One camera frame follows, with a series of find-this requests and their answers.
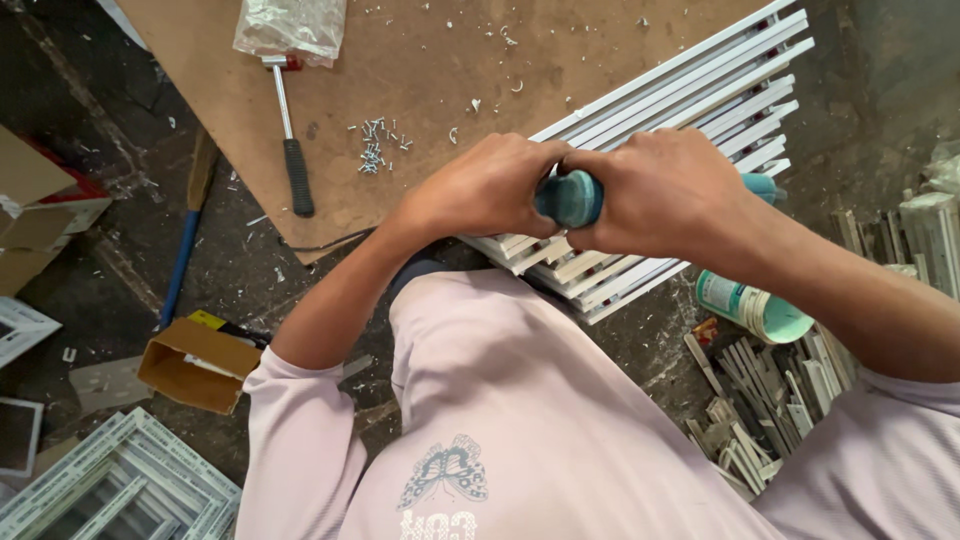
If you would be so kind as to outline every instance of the white bucket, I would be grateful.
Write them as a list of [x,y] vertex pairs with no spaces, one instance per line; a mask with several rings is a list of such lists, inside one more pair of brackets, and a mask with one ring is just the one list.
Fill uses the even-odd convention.
[[796,341],[813,327],[812,317],[783,299],[709,270],[697,280],[697,300],[771,345]]

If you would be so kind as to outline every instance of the sleeve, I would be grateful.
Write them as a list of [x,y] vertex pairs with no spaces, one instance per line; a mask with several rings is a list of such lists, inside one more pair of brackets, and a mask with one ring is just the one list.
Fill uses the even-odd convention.
[[754,507],[788,538],[956,538],[960,383],[861,369]]
[[367,459],[343,365],[312,371],[268,347],[247,377],[250,468],[236,538],[335,538]]

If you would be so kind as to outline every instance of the black rubber grip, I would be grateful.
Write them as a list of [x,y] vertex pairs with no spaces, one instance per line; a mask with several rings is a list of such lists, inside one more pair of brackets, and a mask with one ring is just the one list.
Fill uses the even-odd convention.
[[300,217],[313,215],[313,198],[310,197],[310,182],[306,178],[306,161],[300,142],[295,138],[283,139],[283,158],[287,161],[287,176],[294,197],[294,214]]

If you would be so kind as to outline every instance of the person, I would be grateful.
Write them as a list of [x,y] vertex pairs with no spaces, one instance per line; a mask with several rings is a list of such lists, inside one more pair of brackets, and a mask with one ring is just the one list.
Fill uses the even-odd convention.
[[[558,231],[551,167],[606,199],[571,246],[682,258],[781,296],[863,364],[750,505],[617,366],[508,273],[412,279],[390,310],[402,435],[364,471],[342,362],[404,262],[455,234]],[[239,539],[957,538],[960,305],[750,193],[696,130],[607,153],[490,135],[409,192],[290,313],[251,395]]]

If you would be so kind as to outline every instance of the plywood sheet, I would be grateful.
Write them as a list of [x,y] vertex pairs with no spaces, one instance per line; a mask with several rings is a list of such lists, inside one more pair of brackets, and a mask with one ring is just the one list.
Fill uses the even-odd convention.
[[[427,9],[348,0],[334,67],[286,75],[317,208],[310,219],[292,212],[273,78],[231,48],[240,0],[118,3],[286,241],[317,246],[379,223],[404,191],[483,136],[532,135],[767,1],[435,0]],[[347,127],[380,116],[414,144],[381,145],[393,172],[364,175],[366,143]],[[447,138],[454,127],[457,145]]]

